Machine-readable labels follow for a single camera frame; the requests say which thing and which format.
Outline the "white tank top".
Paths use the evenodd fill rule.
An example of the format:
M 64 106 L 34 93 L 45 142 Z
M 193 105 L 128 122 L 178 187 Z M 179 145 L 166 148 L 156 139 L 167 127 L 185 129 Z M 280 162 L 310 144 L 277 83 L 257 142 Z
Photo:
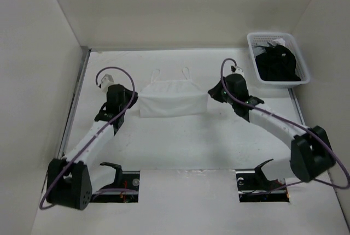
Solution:
M 194 83 L 188 67 L 182 68 L 180 80 L 158 80 L 160 73 L 153 70 L 150 84 L 138 94 L 140 117 L 171 118 L 207 111 L 208 94 Z

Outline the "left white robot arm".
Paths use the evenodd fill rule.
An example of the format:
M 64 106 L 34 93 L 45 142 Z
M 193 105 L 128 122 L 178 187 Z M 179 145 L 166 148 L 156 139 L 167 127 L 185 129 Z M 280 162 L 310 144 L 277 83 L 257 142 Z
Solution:
M 110 85 L 106 102 L 101 106 L 85 137 L 63 158 L 54 158 L 49 163 L 46 193 L 40 202 L 51 206 L 60 205 L 84 210 L 94 193 L 107 186 L 118 190 L 123 184 L 121 166 L 101 162 L 101 169 L 92 170 L 94 160 L 105 145 L 116 136 L 125 120 L 125 113 L 138 99 L 135 90 L 120 84 Z

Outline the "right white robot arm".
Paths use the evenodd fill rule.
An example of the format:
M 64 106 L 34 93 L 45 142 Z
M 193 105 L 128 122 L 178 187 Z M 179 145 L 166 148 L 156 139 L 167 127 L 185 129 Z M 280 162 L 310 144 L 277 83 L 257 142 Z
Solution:
M 230 74 L 208 90 L 212 99 L 232 106 L 235 114 L 266 130 L 290 150 L 286 158 L 269 159 L 258 165 L 253 176 L 260 189 L 268 188 L 274 180 L 298 178 L 308 183 L 335 165 L 335 159 L 323 145 L 328 142 L 321 127 L 304 128 L 277 115 L 262 99 L 249 94 L 244 77 Z

